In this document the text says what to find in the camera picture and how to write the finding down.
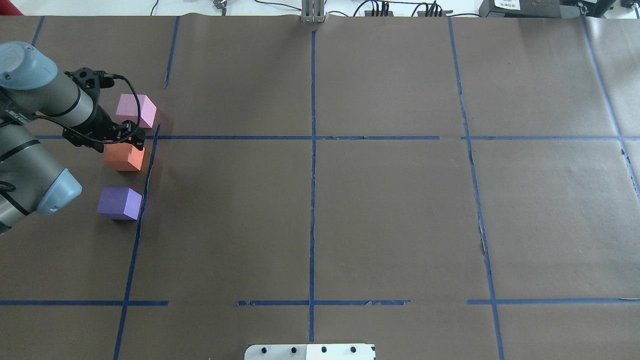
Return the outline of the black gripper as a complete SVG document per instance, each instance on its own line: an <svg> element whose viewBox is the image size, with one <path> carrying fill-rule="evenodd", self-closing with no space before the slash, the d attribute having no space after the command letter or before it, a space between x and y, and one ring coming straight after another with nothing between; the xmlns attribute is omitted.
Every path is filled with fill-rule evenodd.
<svg viewBox="0 0 640 360"><path fill-rule="evenodd" d="M107 73L103 70L92 70L83 67L76 71L64 73L81 90L81 95L87 95L91 113L78 125L67 125L62 130L62 137L76 147L92 148L99 153L105 151L110 144L128 143L137 150L144 150L146 132L135 121L126 120L123 124L112 121L109 114L99 105L102 89L112 88L115 80L122 80L130 85L123 75Z"/></svg>

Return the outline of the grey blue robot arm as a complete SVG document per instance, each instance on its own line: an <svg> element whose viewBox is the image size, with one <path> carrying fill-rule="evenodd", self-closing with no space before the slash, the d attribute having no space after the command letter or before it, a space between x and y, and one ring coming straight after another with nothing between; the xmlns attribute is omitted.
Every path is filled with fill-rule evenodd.
<svg viewBox="0 0 640 360"><path fill-rule="evenodd" d="M135 121L118 124L100 106L102 89L123 75L83 67L61 71L32 44L0 46L0 227L6 234L30 214L51 216L82 193L82 185L30 132L28 124L48 121L62 129L75 147L99 153L107 145L129 144L142 150L142 105Z"/></svg>

